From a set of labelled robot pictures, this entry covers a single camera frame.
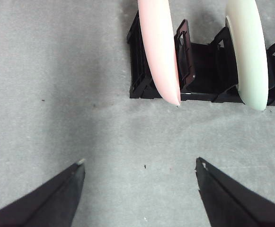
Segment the black plastic dish rack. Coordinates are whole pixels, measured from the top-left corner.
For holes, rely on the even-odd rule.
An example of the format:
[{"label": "black plastic dish rack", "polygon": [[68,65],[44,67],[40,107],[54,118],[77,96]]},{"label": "black plastic dish rack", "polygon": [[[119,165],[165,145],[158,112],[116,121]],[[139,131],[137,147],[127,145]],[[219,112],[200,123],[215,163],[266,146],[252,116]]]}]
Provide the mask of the black plastic dish rack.
[{"label": "black plastic dish rack", "polygon": [[[127,42],[131,52],[130,98],[161,98],[148,66],[137,12]],[[237,65],[229,29],[224,27],[210,44],[190,41],[188,21],[183,20],[174,36],[181,100],[242,103],[236,89]],[[275,44],[267,50],[269,96],[275,105]]]}]

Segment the white plate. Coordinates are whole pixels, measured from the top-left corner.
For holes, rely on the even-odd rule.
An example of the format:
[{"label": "white plate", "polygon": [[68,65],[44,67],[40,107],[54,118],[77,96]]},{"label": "white plate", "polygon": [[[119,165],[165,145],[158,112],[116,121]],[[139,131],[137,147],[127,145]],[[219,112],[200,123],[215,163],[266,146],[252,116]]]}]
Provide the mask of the white plate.
[{"label": "white plate", "polygon": [[180,105],[174,35],[168,0],[138,0],[142,40],[154,84],[169,103]]},{"label": "white plate", "polygon": [[226,26],[230,29],[238,71],[241,100],[264,110],[268,100],[266,46],[255,0],[229,0]]}]

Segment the gray carpet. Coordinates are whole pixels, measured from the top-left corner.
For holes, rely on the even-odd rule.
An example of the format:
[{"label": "gray carpet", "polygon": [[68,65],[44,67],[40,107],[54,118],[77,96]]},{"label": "gray carpet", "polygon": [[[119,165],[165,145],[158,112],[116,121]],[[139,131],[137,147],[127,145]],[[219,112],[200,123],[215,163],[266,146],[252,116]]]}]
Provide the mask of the gray carpet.
[{"label": "gray carpet", "polygon": [[[171,0],[208,43],[226,0]],[[266,45],[275,0],[257,0]],[[129,99],[136,0],[0,0],[0,208],[86,159],[73,227],[209,227],[202,156],[275,202],[275,107]]]}]

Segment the plate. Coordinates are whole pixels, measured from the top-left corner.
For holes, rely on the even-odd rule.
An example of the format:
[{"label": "plate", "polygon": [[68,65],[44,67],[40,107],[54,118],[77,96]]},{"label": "plate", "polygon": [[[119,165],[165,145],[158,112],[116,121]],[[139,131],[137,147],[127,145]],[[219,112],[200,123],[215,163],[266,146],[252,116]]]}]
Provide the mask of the plate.
[{"label": "plate", "polygon": [[174,35],[168,0],[138,0],[142,40],[159,94],[180,105]]},{"label": "plate", "polygon": [[264,110],[268,100],[266,46],[255,0],[229,0],[226,26],[234,46],[241,100]]}]

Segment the dish rack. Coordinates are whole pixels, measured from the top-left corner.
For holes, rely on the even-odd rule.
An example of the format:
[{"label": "dish rack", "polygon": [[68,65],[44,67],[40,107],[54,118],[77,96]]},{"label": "dish rack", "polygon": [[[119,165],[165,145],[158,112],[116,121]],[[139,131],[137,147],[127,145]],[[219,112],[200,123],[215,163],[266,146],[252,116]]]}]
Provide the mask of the dish rack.
[{"label": "dish rack", "polygon": [[[161,98],[146,59],[138,12],[127,35],[127,42],[131,52],[130,98]],[[174,42],[182,101],[242,103],[237,91],[235,52],[227,27],[211,43],[196,44],[190,41],[188,21],[184,19],[177,29]],[[266,53],[269,76],[267,105],[275,105],[275,44]]]}]

